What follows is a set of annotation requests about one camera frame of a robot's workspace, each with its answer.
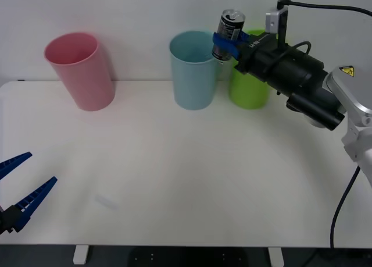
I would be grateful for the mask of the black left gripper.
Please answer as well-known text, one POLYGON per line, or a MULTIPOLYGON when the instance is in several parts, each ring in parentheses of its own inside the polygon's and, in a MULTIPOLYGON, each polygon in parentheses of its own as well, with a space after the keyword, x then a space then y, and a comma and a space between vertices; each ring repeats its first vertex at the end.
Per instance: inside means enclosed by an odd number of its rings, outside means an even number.
MULTIPOLYGON (((2 180, 11 171, 17 168, 24 161, 32 157, 31 152, 26 152, 21 155, 10 158, 0 164, 0 179, 2 180)), ((32 214, 43 202, 45 197, 51 191, 55 183, 56 177, 50 178, 46 183, 41 185, 31 194, 24 197, 18 203, 11 205, 5 211, 1 208, 0 211, 0 234, 5 231, 11 233, 12 231, 21 231, 27 222, 30 220, 32 214)))

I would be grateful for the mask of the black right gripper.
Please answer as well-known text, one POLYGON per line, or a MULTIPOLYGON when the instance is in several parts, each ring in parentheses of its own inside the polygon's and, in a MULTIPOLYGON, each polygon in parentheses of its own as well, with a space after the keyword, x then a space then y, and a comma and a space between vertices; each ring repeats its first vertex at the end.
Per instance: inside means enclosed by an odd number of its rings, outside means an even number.
POLYGON ((213 33, 212 55, 216 59, 235 58, 235 69, 242 74, 252 74, 265 82, 271 64, 288 49, 288 43, 279 43, 276 34, 260 31, 247 34, 240 31, 235 40, 213 33))

